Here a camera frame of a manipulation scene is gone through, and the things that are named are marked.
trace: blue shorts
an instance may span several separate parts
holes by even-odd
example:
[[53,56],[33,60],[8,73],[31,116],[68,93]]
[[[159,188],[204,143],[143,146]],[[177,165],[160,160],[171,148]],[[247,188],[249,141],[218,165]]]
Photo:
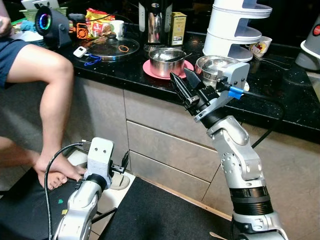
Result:
[[19,51],[25,45],[28,45],[28,44],[29,44],[28,42],[25,42],[20,39],[13,40],[7,37],[0,37],[0,87],[1,88],[5,87],[8,73]]

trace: rubber band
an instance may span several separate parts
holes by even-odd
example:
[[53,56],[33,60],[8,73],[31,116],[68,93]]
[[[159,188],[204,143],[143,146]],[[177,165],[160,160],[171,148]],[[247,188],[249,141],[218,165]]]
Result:
[[123,53],[129,52],[129,48],[127,46],[125,46],[125,45],[119,45],[118,49],[119,49],[120,52],[123,52]]

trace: speaker with rgb light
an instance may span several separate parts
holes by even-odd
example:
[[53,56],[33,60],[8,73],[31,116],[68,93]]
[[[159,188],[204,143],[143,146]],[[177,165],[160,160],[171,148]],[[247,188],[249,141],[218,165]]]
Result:
[[56,41],[58,48],[71,44],[69,19],[47,6],[39,8],[35,15],[35,29],[44,39]]

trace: knee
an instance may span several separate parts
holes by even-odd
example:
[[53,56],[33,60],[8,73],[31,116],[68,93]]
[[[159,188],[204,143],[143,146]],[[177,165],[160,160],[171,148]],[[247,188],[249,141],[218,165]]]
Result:
[[62,81],[65,84],[73,84],[74,66],[68,59],[58,56],[50,61],[49,71],[45,78],[47,83]]

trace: white stacked container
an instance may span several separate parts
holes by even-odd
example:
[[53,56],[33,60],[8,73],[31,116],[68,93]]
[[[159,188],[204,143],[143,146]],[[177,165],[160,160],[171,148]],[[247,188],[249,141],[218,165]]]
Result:
[[262,36],[248,27],[249,19],[264,19],[272,8],[257,0],[215,0],[205,38],[203,54],[219,55],[247,62],[253,54],[240,45],[252,44]]

